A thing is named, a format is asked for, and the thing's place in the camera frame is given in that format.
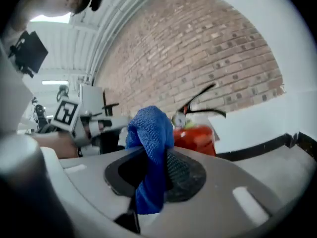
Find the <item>ceiling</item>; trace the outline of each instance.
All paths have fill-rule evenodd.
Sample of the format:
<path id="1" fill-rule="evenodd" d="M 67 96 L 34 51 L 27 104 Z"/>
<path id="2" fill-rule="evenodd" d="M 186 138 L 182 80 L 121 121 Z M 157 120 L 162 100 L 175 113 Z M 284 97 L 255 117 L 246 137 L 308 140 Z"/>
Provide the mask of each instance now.
<path id="1" fill-rule="evenodd" d="M 90 9 L 71 17 L 68 24 L 30 22 L 49 54 L 38 74 L 23 77 L 47 115 L 56 108 L 58 86 L 42 85 L 42 80 L 68 80 L 70 98 L 78 97 L 79 84 L 92 83 L 105 53 L 118 31 L 145 0 L 103 0 L 96 12 Z"/>

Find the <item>microfiber towel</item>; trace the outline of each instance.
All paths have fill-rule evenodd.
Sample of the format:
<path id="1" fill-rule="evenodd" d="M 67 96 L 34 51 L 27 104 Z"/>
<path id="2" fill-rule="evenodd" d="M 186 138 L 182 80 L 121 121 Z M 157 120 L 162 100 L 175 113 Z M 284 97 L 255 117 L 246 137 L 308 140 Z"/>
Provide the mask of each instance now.
<path id="1" fill-rule="evenodd" d="M 135 192 L 137 214 L 159 213 L 165 192 L 164 152 L 174 146 L 173 125 L 155 106 L 140 109 L 128 124 L 125 148 L 141 146 L 148 155 L 147 174 Z"/>

